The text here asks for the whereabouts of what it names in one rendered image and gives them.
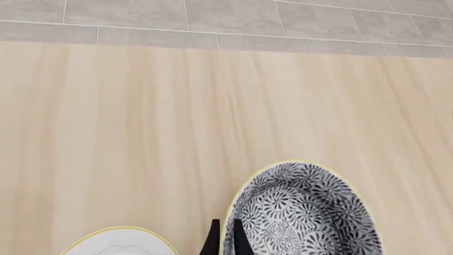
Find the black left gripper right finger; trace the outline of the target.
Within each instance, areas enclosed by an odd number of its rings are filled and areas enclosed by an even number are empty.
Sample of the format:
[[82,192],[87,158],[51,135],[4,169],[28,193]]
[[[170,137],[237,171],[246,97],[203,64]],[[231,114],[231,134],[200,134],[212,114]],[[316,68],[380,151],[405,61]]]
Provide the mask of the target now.
[[254,255],[243,229],[243,223],[237,218],[234,219],[234,250],[235,255]]

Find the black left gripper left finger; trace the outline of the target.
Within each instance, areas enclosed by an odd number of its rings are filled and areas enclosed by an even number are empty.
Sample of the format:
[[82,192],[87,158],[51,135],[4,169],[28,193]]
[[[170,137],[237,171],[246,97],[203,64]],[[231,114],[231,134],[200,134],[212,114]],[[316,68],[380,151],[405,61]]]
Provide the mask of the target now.
[[210,230],[199,255],[219,255],[220,220],[213,219]]

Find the white ramekin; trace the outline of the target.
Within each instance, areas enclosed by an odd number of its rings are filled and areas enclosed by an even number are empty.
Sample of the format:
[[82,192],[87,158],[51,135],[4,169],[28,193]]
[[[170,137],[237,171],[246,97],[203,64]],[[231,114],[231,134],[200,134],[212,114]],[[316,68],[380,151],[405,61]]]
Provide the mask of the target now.
[[86,235],[60,255],[178,255],[178,252],[153,231],[121,226]]

